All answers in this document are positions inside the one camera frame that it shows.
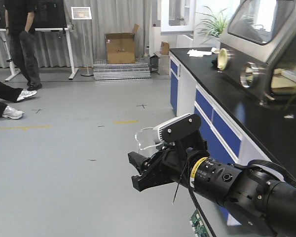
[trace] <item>green plant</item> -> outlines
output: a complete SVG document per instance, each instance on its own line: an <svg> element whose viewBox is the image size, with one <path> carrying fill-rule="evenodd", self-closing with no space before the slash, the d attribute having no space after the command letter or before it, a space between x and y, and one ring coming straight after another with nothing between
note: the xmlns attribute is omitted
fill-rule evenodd
<svg viewBox="0 0 296 237"><path fill-rule="evenodd" d="M219 11L217 14L213 13L213 11L210 9L208 6L204 6L209 10L210 13L202 13L202 15L206 16L206 18L201 19L201 22L197 25L202 28L198 32L199 34L207 36L211 36L211 38L216 37L218 38L220 34L223 32L225 27L227 26L228 19L227 16L224 16L223 12L227 9L223 9Z"/></svg>

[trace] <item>sign stand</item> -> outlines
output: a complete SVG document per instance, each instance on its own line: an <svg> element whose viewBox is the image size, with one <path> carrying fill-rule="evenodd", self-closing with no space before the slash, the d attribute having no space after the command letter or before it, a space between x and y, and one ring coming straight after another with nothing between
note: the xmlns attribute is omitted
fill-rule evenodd
<svg viewBox="0 0 296 237"><path fill-rule="evenodd" d="M72 13L72 19L73 20L91 20L92 19L90 7L73 6L73 7L71 7L71 13ZM82 22L82 35L83 35L83 44L84 44L84 56L85 56L85 61L87 63L87 73L86 74L81 74L81 76L90 77L90 76L93 76L93 72L89 71L87 48L86 48L86 40L85 40L83 22Z"/></svg>

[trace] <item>cardboard box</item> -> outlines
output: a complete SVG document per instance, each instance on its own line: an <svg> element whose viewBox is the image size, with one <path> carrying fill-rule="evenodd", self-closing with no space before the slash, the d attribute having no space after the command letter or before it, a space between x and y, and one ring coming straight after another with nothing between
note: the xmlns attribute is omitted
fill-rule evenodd
<svg viewBox="0 0 296 237"><path fill-rule="evenodd" d="M134 37L138 28L135 24L132 33L106 34L108 63L135 63Z"/></svg>
<svg viewBox="0 0 296 237"><path fill-rule="evenodd" d="M161 54L169 55L170 45L167 42L161 42Z"/></svg>

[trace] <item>dark jeans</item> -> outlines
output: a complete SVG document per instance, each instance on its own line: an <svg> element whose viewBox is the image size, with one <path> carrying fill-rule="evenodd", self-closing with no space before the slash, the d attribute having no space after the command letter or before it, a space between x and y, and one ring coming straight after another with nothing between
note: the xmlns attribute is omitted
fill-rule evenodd
<svg viewBox="0 0 296 237"><path fill-rule="evenodd" d="M34 55L35 36L22 31L10 36L10 54L14 64L31 85L39 85L38 63Z"/></svg>
<svg viewBox="0 0 296 237"><path fill-rule="evenodd" d="M22 88L12 88L0 82L0 99L16 102L22 90ZM2 117L3 111L5 110L6 106L7 105L5 103L0 102L0 117Z"/></svg>

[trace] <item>blue drawer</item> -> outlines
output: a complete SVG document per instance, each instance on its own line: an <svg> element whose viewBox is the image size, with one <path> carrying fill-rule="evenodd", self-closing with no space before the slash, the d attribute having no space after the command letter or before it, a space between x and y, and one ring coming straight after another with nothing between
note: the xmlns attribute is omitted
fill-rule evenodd
<svg viewBox="0 0 296 237"><path fill-rule="evenodd" d="M201 132L203 139L207 141L208 152L211 155L211 157L216 160L219 160L220 162L234 163L228 151L226 151L225 147L221 144L221 142L216 137L211 127L202 117L197 108L194 109L194 113L199 115L202 119L202 124L199 130Z"/></svg>
<svg viewBox="0 0 296 237"><path fill-rule="evenodd" d="M239 156L241 140L231 130L227 123L225 123L225 121L217 114L216 111L213 113L213 125L217 129L218 133L227 142L235 155Z"/></svg>
<svg viewBox="0 0 296 237"><path fill-rule="evenodd" d="M172 105L175 115L177 115L178 109L178 79L171 72L171 82L170 82L170 104Z"/></svg>
<svg viewBox="0 0 296 237"><path fill-rule="evenodd" d="M204 111L207 118L209 118L209 120L211 121L213 107L210 105L210 103L208 103L208 101L205 99L205 97L198 90L196 90L195 101L199 105L199 107L201 107L201 109Z"/></svg>
<svg viewBox="0 0 296 237"><path fill-rule="evenodd" d="M173 62L172 60L171 60L171 69L174 71L174 73L175 73L176 75L178 75L178 66L177 66L176 63Z"/></svg>

